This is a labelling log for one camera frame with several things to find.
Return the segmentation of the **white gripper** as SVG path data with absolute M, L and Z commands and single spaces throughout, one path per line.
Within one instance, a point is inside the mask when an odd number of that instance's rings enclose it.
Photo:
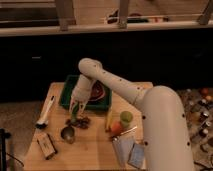
M 96 80 L 89 78 L 81 74 L 78 78 L 78 81 L 72 90 L 70 105 L 69 105 L 69 114 L 72 114 L 75 102 L 80 102 L 79 105 L 79 114 L 82 115 L 86 108 L 86 105 L 91 97 L 91 92 L 93 85 Z

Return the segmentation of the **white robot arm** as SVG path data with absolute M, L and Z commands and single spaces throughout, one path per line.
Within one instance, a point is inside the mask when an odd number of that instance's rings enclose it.
M 167 86 L 145 88 L 103 69 L 98 60 L 83 58 L 71 93 L 69 112 L 82 114 L 92 87 L 100 81 L 142 113 L 146 166 L 149 171 L 195 171 L 186 115 L 178 94 Z

